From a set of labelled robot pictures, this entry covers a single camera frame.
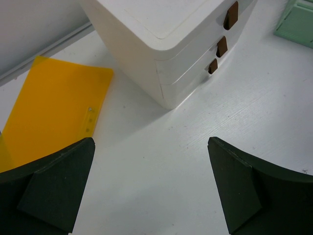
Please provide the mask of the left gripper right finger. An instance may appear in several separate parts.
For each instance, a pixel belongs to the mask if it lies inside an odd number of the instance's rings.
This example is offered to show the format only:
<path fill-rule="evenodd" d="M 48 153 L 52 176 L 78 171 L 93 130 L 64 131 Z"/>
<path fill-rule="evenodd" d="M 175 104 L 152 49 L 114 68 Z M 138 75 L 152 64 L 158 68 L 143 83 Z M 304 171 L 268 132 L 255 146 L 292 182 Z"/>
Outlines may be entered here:
<path fill-rule="evenodd" d="M 210 137 L 208 153 L 231 235 L 311 235 L 313 177 Z"/>

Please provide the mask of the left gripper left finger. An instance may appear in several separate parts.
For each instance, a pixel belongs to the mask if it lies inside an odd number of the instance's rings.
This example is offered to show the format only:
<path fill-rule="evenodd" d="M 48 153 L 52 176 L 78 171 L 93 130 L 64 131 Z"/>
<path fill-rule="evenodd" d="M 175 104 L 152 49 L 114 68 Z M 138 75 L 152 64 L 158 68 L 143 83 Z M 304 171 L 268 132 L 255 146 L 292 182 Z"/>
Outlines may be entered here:
<path fill-rule="evenodd" d="M 0 233 L 72 233 L 94 153 L 93 138 L 83 138 L 53 154 L 2 172 Z"/>

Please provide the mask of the yellow folder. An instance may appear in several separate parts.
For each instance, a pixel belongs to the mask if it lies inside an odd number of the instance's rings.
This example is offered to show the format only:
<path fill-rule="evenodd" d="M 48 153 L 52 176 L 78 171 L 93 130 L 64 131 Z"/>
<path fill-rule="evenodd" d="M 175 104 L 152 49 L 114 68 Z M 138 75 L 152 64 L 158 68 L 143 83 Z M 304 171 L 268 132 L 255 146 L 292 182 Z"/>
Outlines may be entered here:
<path fill-rule="evenodd" d="M 38 56 L 0 136 L 5 172 L 91 137 L 113 70 Z"/>

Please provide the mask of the white drawer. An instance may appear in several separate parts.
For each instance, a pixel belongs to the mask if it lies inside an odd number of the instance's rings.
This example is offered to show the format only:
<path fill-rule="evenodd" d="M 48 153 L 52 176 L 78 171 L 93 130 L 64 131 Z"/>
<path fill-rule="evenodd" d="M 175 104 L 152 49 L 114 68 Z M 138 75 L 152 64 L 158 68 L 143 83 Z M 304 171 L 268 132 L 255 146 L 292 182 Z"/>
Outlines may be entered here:
<path fill-rule="evenodd" d="M 228 50 L 236 44 L 244 25 L 236 23 L 229 31 L 216 22 L 210 24 L 196 36 L 175 57 L 159 61 L 156 68 L 160 84 L 171 85 L 180 79 L 189 69 L 205 69 L 215 57 L 217 43 L 226 37 Z"/>
<path fill-rule="evenodd" d="M 216 53 L 208 50 L 202 55 L 180 78 L 171 85 L 161 85 L 163 100 L 160 105 L 168 110 L 179 106 L 207 77 L 209 65 L 217 60 L 218 68 L 228 59 L 232 50 L 226 52 L 221 58 Z"/>
<path fill-rule="evenodd" d="M 226 37 L 227 48 L 238 41 L 247 23 L 255 0 L 227 0 L 217 7 L 200 25 L 182 40 L 181 48 L 168 58 L 156 59 L 158 63 L 196 62 L 208 51 L 216 51 L 217 43 Z"/>

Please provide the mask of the white three-drawer organizer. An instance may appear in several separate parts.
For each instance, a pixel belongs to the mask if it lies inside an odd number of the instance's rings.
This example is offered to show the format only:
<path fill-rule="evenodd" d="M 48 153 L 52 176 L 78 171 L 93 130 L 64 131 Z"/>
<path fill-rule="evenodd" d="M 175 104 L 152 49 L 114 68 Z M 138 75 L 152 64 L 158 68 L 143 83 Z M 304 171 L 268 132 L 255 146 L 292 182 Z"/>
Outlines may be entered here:
<path fill-rule="evenodd" d="M 82 0 L 80 5 L 121 70 L 160 105 L 163 95 L 156 59 L 174 55 L 182 40 L 224 2 Z M 222 37 L 216 56 L 228 51 Z M 218 69 L 214 60 L 208 73 L 212 76 Z"/>

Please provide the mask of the green file rack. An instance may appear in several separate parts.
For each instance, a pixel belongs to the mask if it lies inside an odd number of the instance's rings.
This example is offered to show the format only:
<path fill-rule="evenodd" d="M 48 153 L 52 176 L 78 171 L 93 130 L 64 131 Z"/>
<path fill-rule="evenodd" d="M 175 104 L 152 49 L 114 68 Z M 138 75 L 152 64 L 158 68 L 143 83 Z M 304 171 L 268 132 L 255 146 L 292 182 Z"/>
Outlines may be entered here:
<path fill-rule="evenodd" d="M 273 34 L 312 48 L 313 0 L 288 1 Z"/>

